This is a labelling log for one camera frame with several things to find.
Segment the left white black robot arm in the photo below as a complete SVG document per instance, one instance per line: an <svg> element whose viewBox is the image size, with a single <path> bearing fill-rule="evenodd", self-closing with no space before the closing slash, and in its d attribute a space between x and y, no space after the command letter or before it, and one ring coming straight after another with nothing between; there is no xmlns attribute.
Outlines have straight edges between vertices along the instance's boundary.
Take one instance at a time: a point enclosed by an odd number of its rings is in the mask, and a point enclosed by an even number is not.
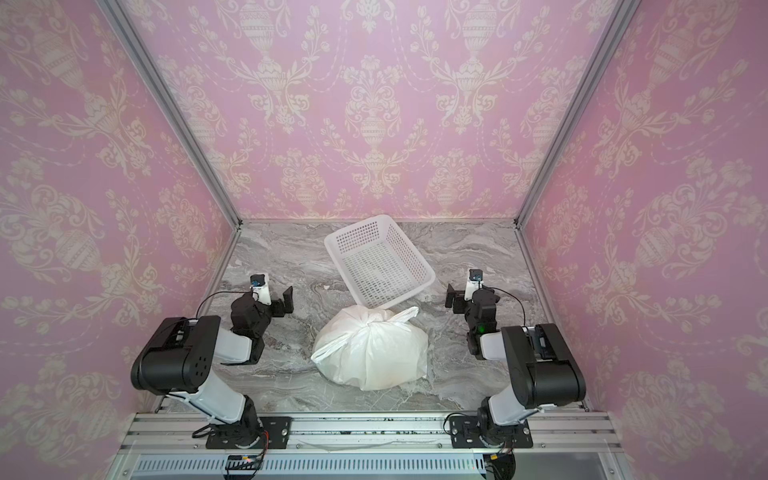
<svg viewBox="0 0 768 480"><path fill-rule="evenodd" d="M139 391L177 400L199 411L207 424L192 433L208 449L282 450L291 433L290 417L261 417L254 401L232 389L213 365L250 366L261 359L264 334L274 318L294 310L293 289L280 299L263 300L265 285L252 286L231 304L232 327L217 315L169 317L155 330L131 368Z"/></svg>

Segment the white plastic bag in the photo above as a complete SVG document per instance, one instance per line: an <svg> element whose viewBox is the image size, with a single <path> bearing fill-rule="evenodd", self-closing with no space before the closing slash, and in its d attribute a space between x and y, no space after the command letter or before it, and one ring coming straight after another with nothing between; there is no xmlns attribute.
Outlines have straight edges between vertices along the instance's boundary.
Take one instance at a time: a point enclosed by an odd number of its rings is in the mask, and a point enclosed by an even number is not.
<svg viewBox="0 0 768 480"><path fill-rule="evenodd" d="M311 361L329 381L362 391L387 390L428 373L428 335L399 313L354 305L340 310L317 334Z"/></svg>

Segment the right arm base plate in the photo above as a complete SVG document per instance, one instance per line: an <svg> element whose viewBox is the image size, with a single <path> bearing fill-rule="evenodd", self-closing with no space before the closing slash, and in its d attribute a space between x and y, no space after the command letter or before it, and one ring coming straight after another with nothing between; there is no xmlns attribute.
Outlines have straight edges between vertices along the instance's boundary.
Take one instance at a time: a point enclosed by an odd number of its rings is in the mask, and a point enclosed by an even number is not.
<svg viewBox="0 0 768 480"><path fill-rule="evenodd" d="M534 444L527 423L497 426L475 415L456 413L444 419L443 429L454 449L527 449Z"/></svg>

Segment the white plastic mesh basket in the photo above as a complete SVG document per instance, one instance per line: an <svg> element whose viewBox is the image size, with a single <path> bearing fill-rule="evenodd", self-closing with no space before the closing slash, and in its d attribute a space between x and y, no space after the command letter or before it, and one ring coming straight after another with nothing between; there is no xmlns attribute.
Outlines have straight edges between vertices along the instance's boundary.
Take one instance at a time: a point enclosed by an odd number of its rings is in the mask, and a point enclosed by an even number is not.
<svg viewBox="0 0 768 480"><path fill-rule="evenodd" d="M391 308L436 280L433 268L388 215L334 231L324 245L355 303L369 309Z"/></svg>

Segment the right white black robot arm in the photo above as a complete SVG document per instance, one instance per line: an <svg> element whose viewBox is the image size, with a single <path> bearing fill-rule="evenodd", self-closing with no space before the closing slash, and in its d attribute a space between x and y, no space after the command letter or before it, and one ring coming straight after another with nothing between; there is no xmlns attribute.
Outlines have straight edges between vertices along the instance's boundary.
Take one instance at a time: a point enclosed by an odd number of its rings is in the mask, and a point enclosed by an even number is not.
<svg viewBox="0 0 768 480"><path fill-rule="evenodd" d="M530 448L528 419L586 397L586 380L559 328L551 323L500 327L496 291L480 281L466 289L447 287L445 306L468 326L469 353L478 360L503 361L509 381L482 400L474 415L451 427L452 443L473 448Z"/></svg>

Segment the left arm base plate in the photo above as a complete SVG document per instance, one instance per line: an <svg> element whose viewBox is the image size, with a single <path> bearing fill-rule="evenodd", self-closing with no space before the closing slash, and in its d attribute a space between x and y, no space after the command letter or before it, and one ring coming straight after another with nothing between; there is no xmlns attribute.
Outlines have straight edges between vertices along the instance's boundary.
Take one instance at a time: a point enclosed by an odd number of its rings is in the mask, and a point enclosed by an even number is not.
<svg viewBox="0 0 768 480"><path fill-rule="evenodd" d="M205 447L211 450L287 448L293 418L290 416L260 417L254 425L244 421L234 425L211 425Z"/></svg>

